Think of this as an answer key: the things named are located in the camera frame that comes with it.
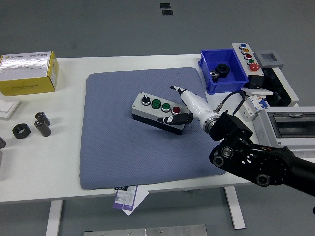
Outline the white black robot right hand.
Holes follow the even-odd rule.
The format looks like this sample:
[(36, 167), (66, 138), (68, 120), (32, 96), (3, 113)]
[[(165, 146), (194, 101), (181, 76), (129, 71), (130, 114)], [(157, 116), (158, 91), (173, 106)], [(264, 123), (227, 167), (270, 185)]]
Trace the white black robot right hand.
[(181, 125), (189, 124), (194, 118), (196, 118), (200, 121), (201, 127), (205, 128), (206, 125), (212, 125), (218, 120), (219, 115), (211, 111), (210, 106), (205, 99), (181, 87), (171, 86), (170, 88), (178, 92), (181, 100), (191, 113), (182, 113), (169, 117), (158, 118), (158, 122), (169, 125)]

